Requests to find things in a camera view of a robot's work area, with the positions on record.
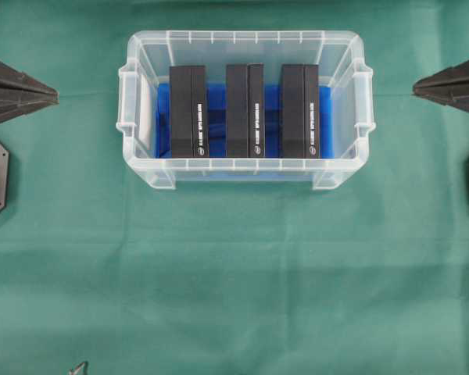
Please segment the blue liner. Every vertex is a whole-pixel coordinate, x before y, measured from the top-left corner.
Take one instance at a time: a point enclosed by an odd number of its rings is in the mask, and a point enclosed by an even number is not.
[[[329,87],[320,88],[320,148],[323,159],[334,158],[334,142],[331,123],[331,90]],[[266,113],[266,157],[279,156],[279,116],[280,89],[277,85],[269,84],[264,88]],[[224,84],[209,84],[207,86],[209,109],[209,147],[211,158],[226,157],[226,86]],[[156,157],[170,158],[170,106],[169,85],[158,86],[158,105],[156,106],[156,123],[158,134],[156,137]]]

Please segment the green table surface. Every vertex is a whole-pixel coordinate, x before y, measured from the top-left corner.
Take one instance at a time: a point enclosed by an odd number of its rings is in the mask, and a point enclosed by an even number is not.
[[[363,38],[367,165],[151,189],[115,129],[129,37],[254,28]],[[0,0],[0,59],[60,93],[0,125],[0,374],[469,373],[469,114],[411,95],[469,59],[469,1]]]

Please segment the plastic storage container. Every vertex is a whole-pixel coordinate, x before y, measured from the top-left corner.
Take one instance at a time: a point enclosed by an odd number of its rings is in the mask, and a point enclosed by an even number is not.
[[[320,86],[331,88],[333,159],[157,159],[156,103],[169,67],[205,65],[209,84],[224,83],[226,65],[263,63],[264,83],[278,84],[281,65],[320,64]],[[150,186],[177,181],[309,181],[333,189],[368,159],[375,128],[371,68],[363,42],[350,31],[142,31],[129,41],[120,71],[116,128],[124,159]]]

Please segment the black rectangular package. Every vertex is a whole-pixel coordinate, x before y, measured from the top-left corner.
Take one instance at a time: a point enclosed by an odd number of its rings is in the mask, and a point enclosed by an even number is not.
[[[281,67],[280,157],[304,158],[304,66]]]
[[[249,65],[249,157],[266,154],[264,118],[264,65]]]
[[[249,68],[226,66],[226,156],[249,157]]]
[[[318,94],[318,65],[304,66],[304,157],[320,157],[320,96]]]
[[[170,154],[193,157],[191,68],[170,67]]]
[[[204,66],[191,67],[193,157],[209,157],[209,118]]]

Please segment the green cloth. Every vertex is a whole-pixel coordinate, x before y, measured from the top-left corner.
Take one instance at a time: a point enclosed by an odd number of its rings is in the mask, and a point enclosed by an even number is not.
[[[338,189],[124,163],[130,36],[233,28],[363,38],[378,128]],[[0,375],[469,373],[469,114],[411,96],[469,59],[469,1],[0,0],[0,59],[60,93],[0,125]]]

